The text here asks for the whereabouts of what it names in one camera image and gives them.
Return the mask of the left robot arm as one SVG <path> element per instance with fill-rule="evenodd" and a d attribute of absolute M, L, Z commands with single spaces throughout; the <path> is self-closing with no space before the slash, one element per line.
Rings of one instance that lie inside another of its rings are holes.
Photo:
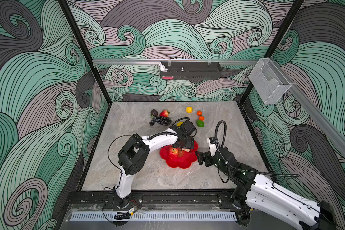
<path fill-rule="evenodd" d="M 174 121 L 165 131 L 140 136 L 138 134 L 122 135 L 115 138 L 129 137 L 124 146 L 118 151 L 118 162 L 114 163 L 110 157 L 111 145 L 107 150 L 107 158 L 120 174 L 114 191 L 119 200 L 130 198 L 135 175 L 143 168 L 150 152 L 171 145 L 173 148 L 193 149 L 194 137 L 197 134 L 195 125 L 190 118 L 184 117 Z"/>

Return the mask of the beige pear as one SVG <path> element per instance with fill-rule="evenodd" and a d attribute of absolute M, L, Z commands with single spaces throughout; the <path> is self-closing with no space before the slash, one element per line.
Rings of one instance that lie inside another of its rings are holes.
<path fill-rule="evenodd" d="M 189 153 L 190 149 L 178 148 L 178 157 L 183 157 L 186 153 Z"/>

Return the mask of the red apple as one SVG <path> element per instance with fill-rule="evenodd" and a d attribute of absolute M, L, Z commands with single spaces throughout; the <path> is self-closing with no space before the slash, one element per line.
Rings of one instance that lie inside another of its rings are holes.
<path fill-rule="evenodd" d="M 174 147 L 170 147 L 168 150 L 168 157 L 170 159 L 175 159 L 179 156 L 179 149 L 174 148 Z"/>

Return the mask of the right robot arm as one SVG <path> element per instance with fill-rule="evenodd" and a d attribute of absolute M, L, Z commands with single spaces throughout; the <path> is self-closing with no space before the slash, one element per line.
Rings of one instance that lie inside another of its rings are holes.
<path fill-rule="evenodd" d="M 231 195 L 234 206 L 243 209 L 257 209 L 275 217 L 297 230 L 336 230 L 333 207 L 325 202 L 316 202 L 297 195 L 272 181 L 273 174 L 260 172 L 249 165 L 238 162 L 234 154 L 219 141 L 219 127 L 224 132 L 227 124 L 221 120 L 215 127 L 214 136 L 209 138 L 209 151 L 197 152 L 200 165 L 215 166 L 218 174 L 227 176 L 223 183 L 233 182 L 236 188 Z"/>

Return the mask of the dark purple mangosteen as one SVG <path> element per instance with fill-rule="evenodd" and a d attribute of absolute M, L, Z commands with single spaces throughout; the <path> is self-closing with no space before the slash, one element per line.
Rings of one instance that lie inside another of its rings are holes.
<path fill-rule="evenodd" d="M 159 115 L 159 112 L 155 109 L 152 109 L 150 112 L 151 117 L 157 117 Z"/>

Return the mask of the red flower-shaped fruit bowl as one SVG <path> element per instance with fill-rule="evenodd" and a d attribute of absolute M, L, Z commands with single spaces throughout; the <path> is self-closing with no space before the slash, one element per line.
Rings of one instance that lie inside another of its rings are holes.
<path fill-rule="evenodd" d="M 171 168 L 189 168 L 192 163 L 197 161 L 196 151 L 198 143 L 194 141 L 193 149 L 174 148 L 172 145 L 164 146 L 160 149 L 160 157 L 165 160 L 166 164 Z"/>

